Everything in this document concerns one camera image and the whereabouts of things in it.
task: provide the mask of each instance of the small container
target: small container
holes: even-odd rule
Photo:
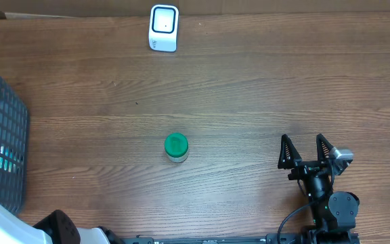
[[[165,152],[172,162],[185,161],[189,155],[188,139],[180,133],[172,133],[165,140]]]

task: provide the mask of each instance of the wooden table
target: wooden table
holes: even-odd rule
[[[0,75],[31,113],[26,205],[122,237],[276,232],[306,200],[276,168],[288,133],[355,161],[336,190],[361,199],[363,243],[390,243],[390,13],[183,16],[152,52],[149,18],[0,21]],[[179,131],[182,164],[164,155]],[[311,223],[309,212],[284,232]]]

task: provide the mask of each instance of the gray basket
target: gray basket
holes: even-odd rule
[[[0,204],[18,214],[26,190],[29,113],[0,77]]]

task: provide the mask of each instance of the plastic basket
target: plastic basket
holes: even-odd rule
[[[18,214],[26,190],[29,113],[0,77],[0,204]]]

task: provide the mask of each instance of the black object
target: black object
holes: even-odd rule
[[[265,237],[209,237],[192,239],[158,239],[151,237],[118,238],[111,230],[99,226],[108,237],[111,244],[358,244],[358,234],[350,232],[355,228],[355,217],[358,214],[359,199],[350,192],[333,193],[334,177],[341,175],[353,161],[353,153],[348,149],[338,149],[332,146],[322,134],[317,136],[317,161],[302,161],[293,143],[287,135],[281,139],[281,152],[278,161],[279,169],[291,169],[289,180],[303,181],[309,203],[290,213],[281,223],[278,233],[267,234]],[[288,219],[297,212],[311,207],[313,226],[305,226],[301,233],[281,234],[281,229]],[[54,243],[80,243],[69,235],[62,235],[62,217],[52,217],[52,214],[36,224],[52,237],[59,240]]]
[[[0,77],[0,204],[18,214],[26,190],[29,113]]]
[[[53,244],[79,244],[81,237],[72,220],[61,210],[55,210],[33,226],[52,238]]]

